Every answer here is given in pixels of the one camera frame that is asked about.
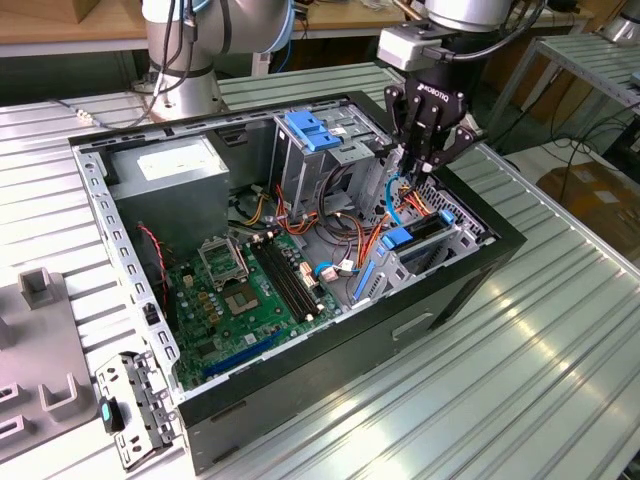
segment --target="gripper logo text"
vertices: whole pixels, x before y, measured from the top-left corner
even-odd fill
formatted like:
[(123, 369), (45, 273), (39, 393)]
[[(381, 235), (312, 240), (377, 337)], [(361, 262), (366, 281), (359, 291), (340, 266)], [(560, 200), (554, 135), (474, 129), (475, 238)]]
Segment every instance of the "gripper logo text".
[(441, 100), (444, 100), (445, 102), (449, 101), (449, 95), (447, 95), (444, 92), (441, 92), (440, 90), (436, 90), (435, 88), (432, 88), (428, 85), (424, 86), (424, 89), (429, 92), (431, 95), (433, 95), (434, 97), (438, 97)]

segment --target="grey metal frame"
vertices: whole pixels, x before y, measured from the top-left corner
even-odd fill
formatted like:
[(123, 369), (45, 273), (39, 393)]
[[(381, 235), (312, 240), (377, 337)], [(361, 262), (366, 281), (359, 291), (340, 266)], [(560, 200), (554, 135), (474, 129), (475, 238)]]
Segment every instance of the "grey metal frame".
[(548, 58), (557, 69), (573, 73), (603, 94), (590, 113), (597, 113), (607, 97), (623, 107), (637, 104), (633, 111), (640, 113), (640, 90), (630, 82), (631, 74), (640, 71), (640, 46), (618, 47), (597, 34), (536, 38), (522, 56), (491, 111), (488, 124), (491, 136), (497, 133), (505, 108), (538, 54)]

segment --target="motherboard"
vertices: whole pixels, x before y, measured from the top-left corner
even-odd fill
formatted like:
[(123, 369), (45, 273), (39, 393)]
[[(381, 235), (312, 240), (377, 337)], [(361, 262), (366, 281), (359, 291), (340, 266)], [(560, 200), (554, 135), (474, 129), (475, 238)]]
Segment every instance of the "motherboard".
[(216, 239), (168, 270), (176, 300), (173, 335), (181, 352), (177, 375), (184, 388), (342, 314), (333, 296), (305, 275), (306, 265), (282, 233), (259, 243)]

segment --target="blue tab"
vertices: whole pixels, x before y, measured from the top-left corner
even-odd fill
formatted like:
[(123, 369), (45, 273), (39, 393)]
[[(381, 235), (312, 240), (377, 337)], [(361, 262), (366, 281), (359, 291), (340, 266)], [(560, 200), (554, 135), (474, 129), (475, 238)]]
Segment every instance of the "blue tab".
[(413, 237), (404, 228), (395, 228), (382, 237), (382, 242), (389, 250), (393, 250), (395, 247), (410, 242), (411, 240), (413, 240)]
[(324, 124), (311, 112), (304, 110), (285, 113), (284, 118), (298, 138), (312, 152), (337, 147), (342, 143), (338, 137), (331, 135)]
[(393, 243), (393, 240), (391, 240), (386, 235), (384, 237), (382, 237), (382, 243), (384, 243), (384, 246), (387, 247), (389, 250), (393, 250), (394, 247), (396, 246), (396, 244)]
[(109, 405), (104, 403), (102, 404), (102, 420), (108, 422), (111, 418), (111, 412), (109, 411)]
[(440, 210), (440, 218), (442, 218), (447, 225), (456, 223), (456, 216), (449, 210)]
[(371, 276), (371, 272), (375, 268), (376, 264), (372, 261), (369, 261), (369, 265), (367, 265), (367, 269), (364, 271), (364, 275), (362, 276), (362, 280), (360, 280), (360, 285), (356, 289), (356, 292), (353, 294), (353, 299), (358, 301), (360, 299), (360, 295), (362, 295), (362, 290), (367, 285), (369, 281), (369, 277)]

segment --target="metal workbench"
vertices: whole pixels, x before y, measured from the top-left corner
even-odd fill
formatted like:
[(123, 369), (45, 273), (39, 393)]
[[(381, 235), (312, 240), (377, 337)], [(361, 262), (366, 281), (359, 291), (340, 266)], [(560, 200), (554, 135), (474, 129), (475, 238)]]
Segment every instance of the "metal workbench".
[[(368, 64), (223, 82), (232, 108), (382, 87)], [(108, 122), (127, 94), (74, 103)], [(65, 275), (91, 371), (141, 349), (100, 242), (65, 109), (0, 109), (0, 281)], [(640, 274), (489, 149), (453, 170), (528, 242), (444, 327), (207, 472), (220, 479), (615, 478), (640, 448)], [(184, 479), (180, 445), (134, 478)], [(0, 478), (123, 476), (100, 420), (0, 466)]]
[(545, 73), (546, 81), (539, 83), (531, 96), (537, 98), (559, 69), (565, 69), (592, 85), (601, 95), (585, 118), (595, 121), (608, 99), (640, 113), (640, 89), (630, 82), (631, 74), (640, 71), (640, 46), (619, 47), (595, 33), (534, 39), (522, 56), (509, 82), (491, 111), (488, 130), (496, 133), (504, 109), (515, 94), (537, 55), (551, 61)]

